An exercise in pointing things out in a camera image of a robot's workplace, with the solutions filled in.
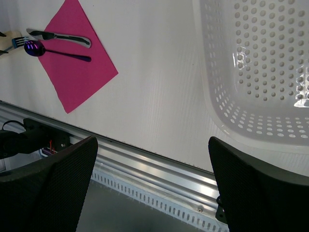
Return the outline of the purple metal spoon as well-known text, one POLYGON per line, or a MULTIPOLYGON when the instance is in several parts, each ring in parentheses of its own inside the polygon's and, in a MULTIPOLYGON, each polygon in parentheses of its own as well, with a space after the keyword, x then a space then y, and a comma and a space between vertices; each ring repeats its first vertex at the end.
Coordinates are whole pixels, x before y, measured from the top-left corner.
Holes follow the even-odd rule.
POLYGON ((35 40, 26 41, 24 43, 24 50, 26 51, 27 54, 29 54, 33 57, 41 57, 45 53, 49 52, 49 53, 53 53, 53 54, 57 54, 57 55, 63 55, 63 56, 66 56, 66 57, 75 58, 75 59, 82 60, 82 61, 85 61, 85 62, 91 62, 92 61, 92 58, 89 57, 89 56, 69 54, 69 53, 63 53, 63 52, 54 51, 54 50, 48 50, 48 49, 45 48, 45 46, 41 42, 35 41, 35 40))

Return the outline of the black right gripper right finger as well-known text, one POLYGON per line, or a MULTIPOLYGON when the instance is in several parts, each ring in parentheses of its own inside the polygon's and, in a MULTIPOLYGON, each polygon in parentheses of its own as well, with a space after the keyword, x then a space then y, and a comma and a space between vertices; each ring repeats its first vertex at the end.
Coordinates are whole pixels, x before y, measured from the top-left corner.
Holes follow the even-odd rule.
POLYGON ((231 232, 307 232, 309 178, 211 137, 211 165, 231 232))

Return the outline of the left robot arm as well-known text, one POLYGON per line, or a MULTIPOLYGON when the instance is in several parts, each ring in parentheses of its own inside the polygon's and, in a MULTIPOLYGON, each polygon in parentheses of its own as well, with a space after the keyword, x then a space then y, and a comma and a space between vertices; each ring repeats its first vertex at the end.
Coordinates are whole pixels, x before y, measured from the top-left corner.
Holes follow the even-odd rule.
MULTIPOLYGON (((10 30, 7 32, 0 33, 0 55, 7 56, 10 51, 13 51, 17 48, 20 48, 24 45, 25 41, 28 38, 22 36, 21 32, 18 30, 10 30)), ((21 126, 23 129, 26 129, 24 124, 16 121, 9 120, 3 123, 0 130, 0 159, 6 159, 12 156, 15 156, 19 152, 18 145, 21 145, 20 140, 23 140, 24 137, 22 134, 5 130, 4 126, 9 123, 16 123, 21 126)))

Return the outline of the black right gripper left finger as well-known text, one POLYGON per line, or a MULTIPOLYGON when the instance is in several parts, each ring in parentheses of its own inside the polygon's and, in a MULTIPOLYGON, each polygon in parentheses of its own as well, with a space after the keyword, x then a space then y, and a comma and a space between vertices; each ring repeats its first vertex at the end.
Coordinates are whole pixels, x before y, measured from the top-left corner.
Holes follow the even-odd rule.
POLYGON ((0 174, 2 232, 74 232, 98 153, 96 137, 0 174))

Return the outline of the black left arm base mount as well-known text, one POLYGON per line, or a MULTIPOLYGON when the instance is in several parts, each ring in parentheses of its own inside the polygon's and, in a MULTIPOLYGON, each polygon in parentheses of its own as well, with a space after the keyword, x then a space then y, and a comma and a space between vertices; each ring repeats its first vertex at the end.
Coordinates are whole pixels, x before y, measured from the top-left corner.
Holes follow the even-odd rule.
POLYGON ((42 148, 49 148, 51 153, 60 152, 71 145, 70 135, 60 129, 48 126, 30 118, 23 120, 26 131, 22 133, 22 151, 32 153, 42 148))

